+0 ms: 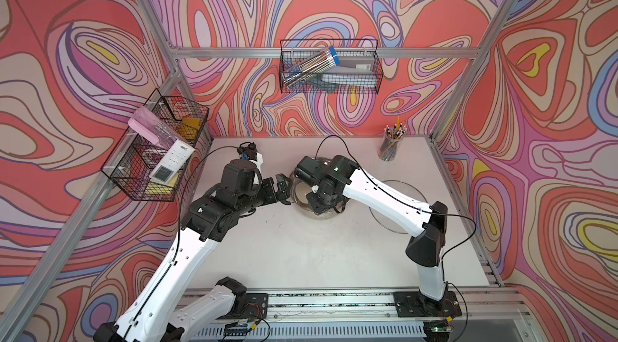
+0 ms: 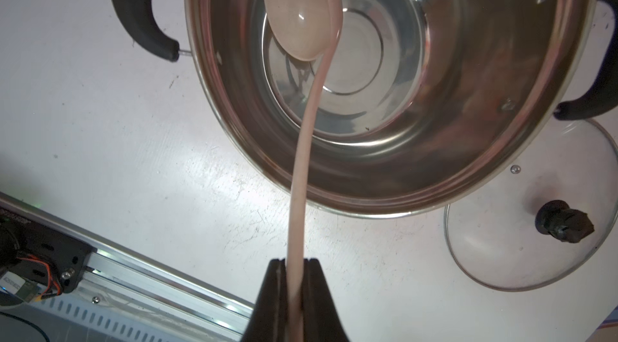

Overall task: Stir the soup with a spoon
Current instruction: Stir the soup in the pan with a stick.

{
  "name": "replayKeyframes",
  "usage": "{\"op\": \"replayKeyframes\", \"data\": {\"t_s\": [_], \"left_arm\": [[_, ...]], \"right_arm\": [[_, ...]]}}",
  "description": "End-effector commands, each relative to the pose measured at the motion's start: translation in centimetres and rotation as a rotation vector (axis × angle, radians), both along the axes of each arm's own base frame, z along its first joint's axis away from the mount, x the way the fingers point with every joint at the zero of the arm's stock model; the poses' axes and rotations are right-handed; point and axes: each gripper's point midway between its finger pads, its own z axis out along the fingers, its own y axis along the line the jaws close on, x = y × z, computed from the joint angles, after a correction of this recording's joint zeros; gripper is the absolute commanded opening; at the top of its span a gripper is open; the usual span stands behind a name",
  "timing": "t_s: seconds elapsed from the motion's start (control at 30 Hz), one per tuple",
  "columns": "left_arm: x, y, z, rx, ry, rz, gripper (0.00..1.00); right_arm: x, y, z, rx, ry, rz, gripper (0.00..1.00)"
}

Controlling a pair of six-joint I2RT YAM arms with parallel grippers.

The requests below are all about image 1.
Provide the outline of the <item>stainless steel pot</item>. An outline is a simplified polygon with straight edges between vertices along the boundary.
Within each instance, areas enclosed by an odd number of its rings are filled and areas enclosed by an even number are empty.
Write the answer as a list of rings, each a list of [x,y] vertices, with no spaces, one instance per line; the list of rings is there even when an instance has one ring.
[[[291,175],[291,181],[291,199],[293,204],[296,206],[297,211],[306,218],[314,221],[327,221],[334,219],[345,211],[346,205],[349,202],[347,197],[344,197],[344,200],[337,203],[335,208],[330,208],[324,213],[317,215],[307,200],[307,194],[312,192],[312,189],[293,175]]]

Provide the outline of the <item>glass pot lid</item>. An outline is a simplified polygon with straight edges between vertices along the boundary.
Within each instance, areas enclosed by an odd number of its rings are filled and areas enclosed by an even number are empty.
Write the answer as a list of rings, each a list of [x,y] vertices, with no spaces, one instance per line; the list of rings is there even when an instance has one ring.
[[[406,195],[413,200],[417,200],[425,204],[427,203],[425,195],[413,184],[398,179],[388,179],[385,180],[383,184],[385,184],[390,189],[395,190],[401,195]],[[384,209],[376,209],[374,207],[369,207],[369,212],[372,215],[373,219],[375,219],[375,221],[383,229],[397,235],[408,234],[407,228],[405,226],[402,226],[401,220],[395,219],[394,214],[392,213],[392,209],[390,209],[388,213],[386,213]]]

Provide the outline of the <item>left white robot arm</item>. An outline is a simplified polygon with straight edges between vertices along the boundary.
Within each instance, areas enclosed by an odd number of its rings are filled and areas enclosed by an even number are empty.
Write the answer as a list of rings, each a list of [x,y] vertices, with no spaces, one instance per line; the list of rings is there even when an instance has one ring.
[[[283,174],[263,178],[260,166],[242,158],[225,166],[221,181],[190,204],[172,248],[138,298],[116,321],[102,324],[94,340],[187,341],[206,324],[243,309],[246,287],[230,277],[188,306],[176,306],[207,256],[240,219],[262,206],[288,204],[291,180]]]

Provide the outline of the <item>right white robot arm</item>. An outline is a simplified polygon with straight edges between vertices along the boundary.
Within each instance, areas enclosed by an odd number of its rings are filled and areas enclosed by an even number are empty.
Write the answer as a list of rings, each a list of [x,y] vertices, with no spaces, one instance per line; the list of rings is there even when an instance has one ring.
[[[307,201],[315,213],[335,209],[344,200],[355,200],[404,229],[410,235],[406,255],[418,271],[417,303],[427,315],[444,313],[447,284],[441,257],[447,232],[445,204],[428,204],[408,197],[341,155],[328,162],[306,156],[293,176],[312,188]]]

